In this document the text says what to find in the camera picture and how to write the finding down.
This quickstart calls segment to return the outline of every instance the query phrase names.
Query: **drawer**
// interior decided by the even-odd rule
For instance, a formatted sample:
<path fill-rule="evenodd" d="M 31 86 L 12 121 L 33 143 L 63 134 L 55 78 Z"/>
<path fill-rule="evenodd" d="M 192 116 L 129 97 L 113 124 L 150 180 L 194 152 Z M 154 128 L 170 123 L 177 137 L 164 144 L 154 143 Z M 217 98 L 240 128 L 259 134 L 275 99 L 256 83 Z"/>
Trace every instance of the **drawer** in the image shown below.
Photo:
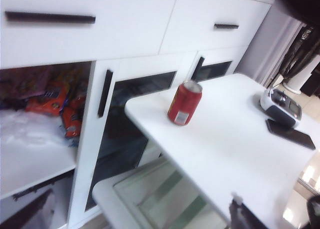
<path fill-rule="evenodd" d="M 248 46 L 270 6 L 255 0 L 177 0 L 160 53 Z"/>
<path fill-rule="evenodd" d="M 1 68 L 156 55 L 175 0 L 1 0 Z M 95 16 L 8 21 L 5 11 Z"/>

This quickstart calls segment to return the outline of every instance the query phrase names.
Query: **white label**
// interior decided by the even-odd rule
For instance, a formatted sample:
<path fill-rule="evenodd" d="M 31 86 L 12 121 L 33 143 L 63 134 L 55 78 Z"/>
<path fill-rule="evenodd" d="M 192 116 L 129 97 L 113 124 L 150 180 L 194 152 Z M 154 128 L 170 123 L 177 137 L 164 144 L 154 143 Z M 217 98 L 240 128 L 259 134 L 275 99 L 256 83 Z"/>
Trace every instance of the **white label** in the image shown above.
<path fill-rule="evenodd" d="M 189 113 L 178 111 L 178 113 L 174 119 L 174 122 L 177 124 L 184 125 L 186 123 L 186 120 L 188 119 L 188 117 L 189 117 Z"/>

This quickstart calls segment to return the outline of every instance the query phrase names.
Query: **curtain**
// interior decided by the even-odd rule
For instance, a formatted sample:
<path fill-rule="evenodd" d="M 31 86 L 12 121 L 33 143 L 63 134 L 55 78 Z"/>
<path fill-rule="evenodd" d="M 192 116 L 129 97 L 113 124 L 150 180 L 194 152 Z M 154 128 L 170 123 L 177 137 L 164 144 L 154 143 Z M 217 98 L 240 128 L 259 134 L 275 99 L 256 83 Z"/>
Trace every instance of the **curtain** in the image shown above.
<path fill-rule="evenodd" d="M 279 68 L 279 73 L 285 81 L 297 75 L 320 53 L 320 28 L 307 25 L 303 27 L 288 52 L 285 54 Z"/>

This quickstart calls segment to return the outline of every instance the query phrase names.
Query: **white pillar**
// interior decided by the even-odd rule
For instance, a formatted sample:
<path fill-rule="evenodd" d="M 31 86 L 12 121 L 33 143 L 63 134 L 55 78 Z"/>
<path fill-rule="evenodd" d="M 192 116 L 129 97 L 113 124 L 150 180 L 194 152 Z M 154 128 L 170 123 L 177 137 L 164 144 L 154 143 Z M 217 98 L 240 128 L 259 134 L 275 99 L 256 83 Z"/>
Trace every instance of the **white pillar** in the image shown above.
<path fill-rule="evenodd" d="M 311 76 L 312 71 L 320 63 L 320 55 L 316 55 L 297 75 L 292 77 L 287 83 L 283 83 L 283 86 L 290 92 L 300 94 L 300 88 L 306 83 Z"/>

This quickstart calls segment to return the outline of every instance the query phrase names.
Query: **can lid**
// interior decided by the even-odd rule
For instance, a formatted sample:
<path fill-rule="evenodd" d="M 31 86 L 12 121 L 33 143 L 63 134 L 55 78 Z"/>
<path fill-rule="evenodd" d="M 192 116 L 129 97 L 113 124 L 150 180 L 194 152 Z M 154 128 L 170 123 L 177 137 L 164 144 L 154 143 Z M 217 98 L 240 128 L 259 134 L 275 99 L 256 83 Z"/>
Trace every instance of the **can lid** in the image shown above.
<path fill-rule="evenodd" d="M 193 92 L 193 93 L 201 93 L 202 92 L 202 86 L 200 86 L 194 80 L 189 80 L 189 81 L 184 82 L 183 86 L 186 89 L 188 89 L 190 92 Z"/>

